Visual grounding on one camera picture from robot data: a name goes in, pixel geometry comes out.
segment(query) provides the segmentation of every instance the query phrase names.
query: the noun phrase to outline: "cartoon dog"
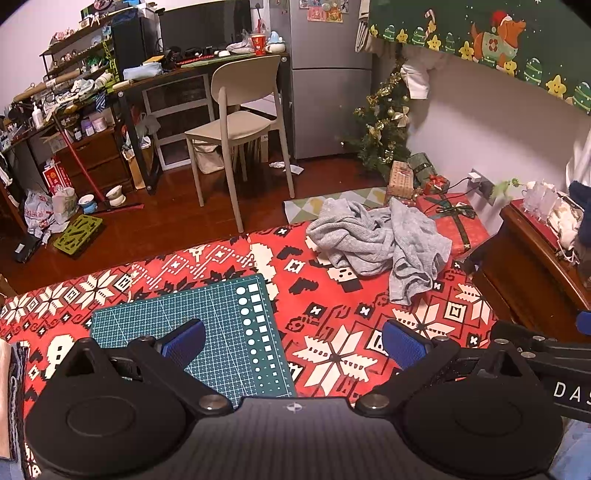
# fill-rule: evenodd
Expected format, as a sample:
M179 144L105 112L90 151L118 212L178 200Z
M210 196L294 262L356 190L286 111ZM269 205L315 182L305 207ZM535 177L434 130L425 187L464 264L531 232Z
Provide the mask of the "cartoon dog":
M478 60L495 60L503 68L506 62L517 55L517 38L525 29L525 22L516 22L506 12L499 10L492 16L492 25L496 28L496 34L478 33L476 24L472 24L474 56Z

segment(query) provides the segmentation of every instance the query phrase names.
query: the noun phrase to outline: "blue gripper pad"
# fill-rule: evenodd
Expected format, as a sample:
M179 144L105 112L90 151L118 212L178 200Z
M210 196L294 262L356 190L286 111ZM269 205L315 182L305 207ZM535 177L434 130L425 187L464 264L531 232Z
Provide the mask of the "blue gripper pad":
M163 357L170 358L184 370L202 352L205 337L205 325L201 320L193 319L162 337L156 348Z
M413 366L433 349L429 339L396 320L389 320L384 324L382 345L388 356L403 370Z
M575 325L583 335L591 335L591 312L583 311L579 313Z

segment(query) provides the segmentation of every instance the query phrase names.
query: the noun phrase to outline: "plastic bag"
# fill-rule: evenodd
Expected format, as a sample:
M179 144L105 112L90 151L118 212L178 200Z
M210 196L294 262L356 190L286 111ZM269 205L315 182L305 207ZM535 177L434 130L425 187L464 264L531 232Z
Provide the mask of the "plastic bag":
M43 230L53 221L53 206L51 199L40 192L29 190L25 200L25 221L28 232L41 238Z
M125 80L144 80L158 75L162 75L164 69L162 65L157 62L147 63L146 65L140 65L139 67L133 67L131 69L125 69L123 71L123 78Z
M71 187L56 192L51 201L53 203L53 215L58 225L66 223L78 211L76 192Z

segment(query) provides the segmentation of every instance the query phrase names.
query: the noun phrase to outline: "green ribbon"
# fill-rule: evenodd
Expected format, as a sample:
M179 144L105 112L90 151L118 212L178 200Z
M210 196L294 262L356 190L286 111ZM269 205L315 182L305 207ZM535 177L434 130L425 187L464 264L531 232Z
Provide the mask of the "green ribbon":
M432 220L445 217L453 218L453 221L457 226L457 230L460 232L462 242L464 243L464 253L470 250L472 248L470 245L470 238L468 237L466 229L464 228L464 224L460 219L460 215L469 218L470 220L474 220L476 218L476 212L474 211L472 205L453 206L452 203L445 197L445 195L440 195L439 198L425 197L425 199L428 202L438 205L438 207L435 209L436 214L429 216L429 218Z

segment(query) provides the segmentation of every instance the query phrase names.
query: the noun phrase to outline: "wrapped gift box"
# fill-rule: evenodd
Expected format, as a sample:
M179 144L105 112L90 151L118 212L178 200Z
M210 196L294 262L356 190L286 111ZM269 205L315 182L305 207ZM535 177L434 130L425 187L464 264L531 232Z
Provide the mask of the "wrapped gift box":
M435 220L440 234L452 240L452 258L460 257L490 237L465 195L423 195L417 199L417 208Z

